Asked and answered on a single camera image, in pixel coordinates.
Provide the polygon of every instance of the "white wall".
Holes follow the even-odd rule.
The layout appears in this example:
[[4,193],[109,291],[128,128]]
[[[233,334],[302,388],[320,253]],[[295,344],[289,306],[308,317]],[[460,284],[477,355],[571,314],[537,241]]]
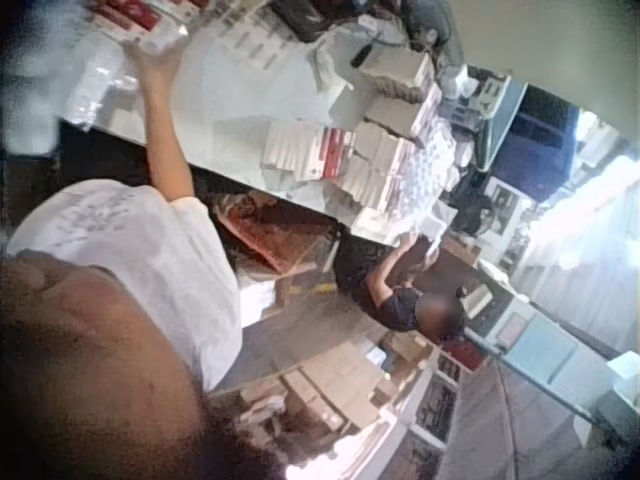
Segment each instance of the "white wall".
[[638,143],[639,15],[630,0],[448,0],[467,63],[593,111]]

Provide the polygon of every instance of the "woman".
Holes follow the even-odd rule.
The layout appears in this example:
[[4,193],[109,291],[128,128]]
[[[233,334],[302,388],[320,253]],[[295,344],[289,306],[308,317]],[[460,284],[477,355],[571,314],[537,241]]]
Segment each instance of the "woman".
[[404,233],[396,248],[380,245],[350,234],[344,235],[334,261],[338,289],[348,294],[371,318],[396,332],[416,330],[434,343],[462,334],[466,313],[460,299],[462,289],[455,295],[422,293],[413,288],[415,274],[429,268],[437,255],[426,258],[425,247],[418,253],[421,261],[408,269],[397,285],[389,285],[391,273],[401,257],[414,247],[418,235]]

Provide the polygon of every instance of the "white countertop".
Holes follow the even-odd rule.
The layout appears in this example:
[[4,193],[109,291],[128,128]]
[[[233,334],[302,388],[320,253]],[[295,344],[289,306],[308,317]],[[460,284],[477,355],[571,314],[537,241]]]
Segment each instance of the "white countertop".
[[[352,227],[361,207],[331,181],[295,182],[288,172],[261,166],[271,118],[304,118],[354,129],[370,105],[373,93],[349,64],[368,44],[369,37],[344,28],[331,35],[334,44],[330,52],[336,71],[355,86],[353,90],[338,85],[326,92],[317,91],[314,68],[308,60],[312,45],[296,45],[275,71],[265,73],[234,57],[212,29],[203,28],[185,52],[174,85],[172,111],[178,139],[190,164]],[[100,41],[112,42],[106,37]],[[94,127],[144,145],[141,99],[136,93],[110,90]],[[397,222],[391,223],[377,226],[382,233],[358,227],[356,234],[390,243],[389,232],[398,230],[394,228]]]

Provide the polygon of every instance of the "white t-shirt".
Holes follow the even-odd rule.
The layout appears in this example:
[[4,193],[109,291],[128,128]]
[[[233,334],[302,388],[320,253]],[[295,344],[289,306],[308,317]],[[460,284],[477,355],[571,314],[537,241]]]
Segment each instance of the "white t-shirt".
[[89,180],[54,195],[7,247],[112,271],[212,390],[242,344],[236,278],[196,198],[167,202],[155,188]]

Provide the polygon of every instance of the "dark hair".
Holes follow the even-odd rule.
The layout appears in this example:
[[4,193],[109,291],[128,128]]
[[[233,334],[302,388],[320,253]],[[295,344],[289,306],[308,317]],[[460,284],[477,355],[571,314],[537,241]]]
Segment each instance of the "dark hair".
[[205,427],[189,448],[185,480],[285,480],[286,465],[278,457],[253,446],[248,437],[235,428],[233,418],[209,404],[203,395]]
[[[225,413],[209,405],[202,395],[204,427],[199,436],[179,445],[168,445],[166,455],[140,456],[130,452],[131,461],[125,471],[103,472],[102,465],[87,471],[87,466],[53,466],[36,446],[31,432],[13,412],[12,405],[0,397],[0,425],[12,441],[0,452],[0,472],[6,478],[37,479],[109,479],[135,478],[154,480],[285,480],[286,465],[266,450],[254,447],[234,428],[234,422]],[[74,452],[66,452],[73,457]]]
[[464,327],[467,323],[467,311],[462,299],[467,296],[463,287],[458,287],[449,300],[449,311],[444,321],[444,332],[440,334],[440,342],[452,342],[464,338]]

